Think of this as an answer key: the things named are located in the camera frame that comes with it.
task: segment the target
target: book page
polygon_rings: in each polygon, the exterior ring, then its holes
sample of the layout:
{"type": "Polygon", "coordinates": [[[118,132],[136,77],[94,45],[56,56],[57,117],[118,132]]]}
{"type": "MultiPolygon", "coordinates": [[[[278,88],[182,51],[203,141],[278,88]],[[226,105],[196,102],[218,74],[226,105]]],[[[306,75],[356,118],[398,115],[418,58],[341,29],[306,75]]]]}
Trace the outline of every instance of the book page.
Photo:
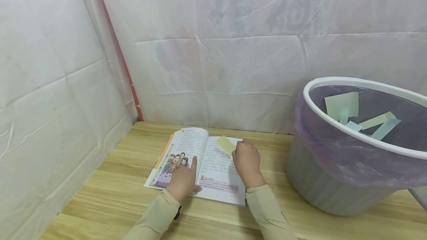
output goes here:
{"type": "MultiPolygon", "coordinates": [[[[245,185],[234,167],[233,158],[209,137],[196,184],[202,187],[197,197],[245,205],[245,185]]],[[[241,139],[228,138],[234,145],[241,139]]]]}
{"type": "Polygon", "coordinates": [[[165,188],[171,182],[172,172],[176,165],[191,167],[193,156],[197,156],[198,159],[198,172],[207,141],[208,132],[202,128],[183,128],[177,131],[160,167],[156,170],[155,175],[150,175],[151,180],[148,185],[146,183],[146,186],[157,189],[165,188]]]}

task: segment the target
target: sleeve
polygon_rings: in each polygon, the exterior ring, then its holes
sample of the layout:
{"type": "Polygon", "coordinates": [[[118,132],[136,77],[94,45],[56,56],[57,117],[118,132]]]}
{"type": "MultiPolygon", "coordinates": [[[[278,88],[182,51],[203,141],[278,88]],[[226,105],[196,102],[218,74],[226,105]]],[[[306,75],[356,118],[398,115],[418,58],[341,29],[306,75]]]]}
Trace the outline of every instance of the sleeve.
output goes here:
{"type": "Polygon", "coordinates": [[[123,240],[159,239],[168,230],[179,206],[179,202],[166,189],[163,190],[123,240]]]}
{"type": "Polygon", "coordinates": [[[265,240],[297,240],[267,184],[248,189],[246,201],[265,240]]]}

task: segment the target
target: finger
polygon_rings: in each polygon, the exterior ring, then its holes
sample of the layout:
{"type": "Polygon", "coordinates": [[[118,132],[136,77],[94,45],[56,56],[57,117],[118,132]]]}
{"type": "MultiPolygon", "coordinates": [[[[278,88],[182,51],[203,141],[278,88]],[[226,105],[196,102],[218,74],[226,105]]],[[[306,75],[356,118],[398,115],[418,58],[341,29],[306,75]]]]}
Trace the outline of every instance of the finger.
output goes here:
{"type": "Polygon", "coordinates": [[[236,144],[236,150],[239,150],[240,146],[243,144],[242,141],[238,141],[236,144]]]}
{"type": "Polygon", "coordinates": [[[197,169],[197,156],[193,157],[193,162],[191,163],[190,169],[194,169],[194,171],[196,171],[196,169],[197,169]]]}
{"type": "Polygon", "coordinates": [[[193,188],[193,192],[197,193],[197,192],[200,192],[200,191],[202,191],[202,187],[199,186],[199,185],[197,185],[197,184],[195,184],[194,188],[193,188]]]}

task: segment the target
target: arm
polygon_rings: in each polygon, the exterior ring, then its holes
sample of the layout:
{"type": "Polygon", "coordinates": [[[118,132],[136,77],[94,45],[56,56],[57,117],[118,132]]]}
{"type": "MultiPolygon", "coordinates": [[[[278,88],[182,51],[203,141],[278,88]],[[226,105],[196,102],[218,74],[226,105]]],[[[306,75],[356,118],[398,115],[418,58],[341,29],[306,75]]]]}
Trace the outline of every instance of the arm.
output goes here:
{"type": "Polygon", "coordinates": [[[141,220],[135,223],[123,240],[158,240],[175,218],[180,202],[189,194],[202,190],[202,187],[194,184],[196,168],[196,156],[191,168],[176,165],[171,182],[150,204],[141,220]]]}
{"type": "Polygon", "coordinates": [[[265,240],[297,239],[267,184],[249,188],[246,200],[265,240]]]}
{"type": "Polygon", "coordinates": [[[169,228],[179,209],[179,202],[163,190],[123,240],[157,240],[169,228]]]}
{"type": "Polygon", "coordinates": [[[233,151],[233,161],[247,188],[246,201],[265,240],[296,240],[270,187],[259,169],[258,149],[244,139],[233,151]]]}

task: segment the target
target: paper scrap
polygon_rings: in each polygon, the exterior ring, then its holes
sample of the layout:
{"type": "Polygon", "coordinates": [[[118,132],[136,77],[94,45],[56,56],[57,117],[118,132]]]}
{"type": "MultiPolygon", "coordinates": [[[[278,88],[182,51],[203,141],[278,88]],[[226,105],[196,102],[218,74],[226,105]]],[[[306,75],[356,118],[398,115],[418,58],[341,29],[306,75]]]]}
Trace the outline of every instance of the paper scrap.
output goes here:
{"type": "Polygon", "coordinates": [[[378,130],[376,130],[371,138],[377,139],[381,141],[391,130],[393,130],[396,125],[398,125],[401,122],[401,120],[398,119],[389,119],[386,122],[384,122],[378,130]]]}
{"type": "Polygon", "coordinates": [[[376,116],[372,119],[368,119],[364,122],[359,123],[360,126],[362,126],[362,130],[366,130],[369,128],[372,128],[376,125],[380,125],[383,124],[384,122],[386,122],[389,119],[395,119],[396,116],[393,115],[393,113],[391,112],[387,112],[385,114],[382,114],[380,116],[376,116]]]}
{"type": "Polygon", "coordinates": [[[219,145],[221,145],[222,149],[227,152],[228,155],[231,156],[231,153],[233,153],[234,150],[236,150],[236,146],[224,135],[221,136],[218,140],[216,140],[219,145]]]}
{"type": "Polygon", "coordinates": [[[340,113],[340,123],[346,125],[348,123],[348,108],[342,108],[340,113]]]}
{"type": "Polygon", "coordinates": [[[346,127],[351,128],[354,131],[361,131],[362,130],[362,126],[360,126],[359,124],[356,124],[352,121],[349,121],[346,125],[346,127]]]}
{"type": "Polygon", "coordinates": [[[359,116],[359,93],[343,93],[325,97],[328,116],[338,121],[342,108],[348,108],[348,116],[359,116]]]}

